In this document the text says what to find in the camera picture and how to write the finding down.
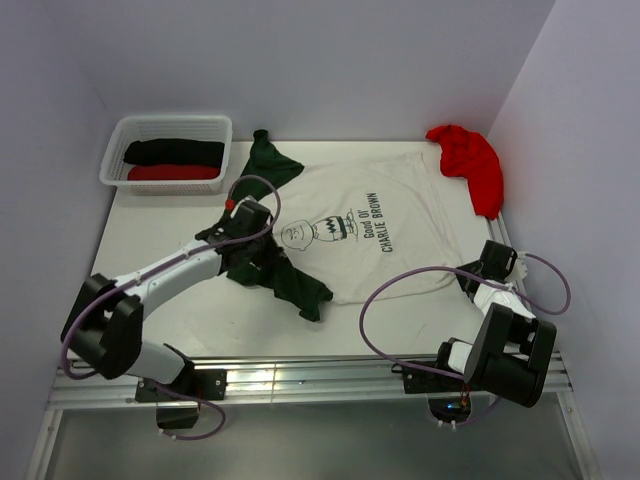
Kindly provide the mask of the white and green t shirt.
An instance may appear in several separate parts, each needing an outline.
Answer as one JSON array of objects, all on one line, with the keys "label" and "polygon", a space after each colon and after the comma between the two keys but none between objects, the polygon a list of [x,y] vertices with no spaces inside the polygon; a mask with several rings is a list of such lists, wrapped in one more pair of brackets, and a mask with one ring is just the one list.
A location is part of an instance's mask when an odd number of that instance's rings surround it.
[{"label": "white and green t shirt", "polygon": [[362,303],[405,271],[461,265],[421,152],[304,165],[281,154],[267,131],[253,138],[233,197],[251,196],[280,214],[273,236],[282,252],[264,267],[231,268],[229,280],[269,289],[318,322],[326,303]]}]

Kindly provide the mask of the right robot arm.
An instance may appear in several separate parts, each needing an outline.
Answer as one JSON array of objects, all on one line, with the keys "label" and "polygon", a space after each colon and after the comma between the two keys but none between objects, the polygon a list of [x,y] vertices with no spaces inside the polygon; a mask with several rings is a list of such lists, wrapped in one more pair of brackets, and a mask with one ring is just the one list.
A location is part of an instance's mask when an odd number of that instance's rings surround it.
[{"label": "right robot arm", "polygon": [[485,242],[478,260],[456,275],[462,292],[484,315],[472,343],[450,338],[441,344],[433,365],[435,383],[452,390],[465,383],[530,408],[544,389],[556,339],[556,327],[524,305],[508,277],[517,253],[506,245]]}]

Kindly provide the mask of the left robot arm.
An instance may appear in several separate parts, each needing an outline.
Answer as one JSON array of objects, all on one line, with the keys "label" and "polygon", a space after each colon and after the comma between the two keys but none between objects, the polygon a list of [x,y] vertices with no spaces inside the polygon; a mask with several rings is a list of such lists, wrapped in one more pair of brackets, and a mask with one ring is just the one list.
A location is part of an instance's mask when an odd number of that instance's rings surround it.
[{"label": "left robot arm", "polygon": [[177,252],[116,278],[84,281],[61,333],[61,366],[72,379],[137,376],[158,383],[172,399],[195,386],[188,357],[143,338],[145,320],[160,306],[274,245],[277,215],[248,198],[229,201],[220,220]]}]

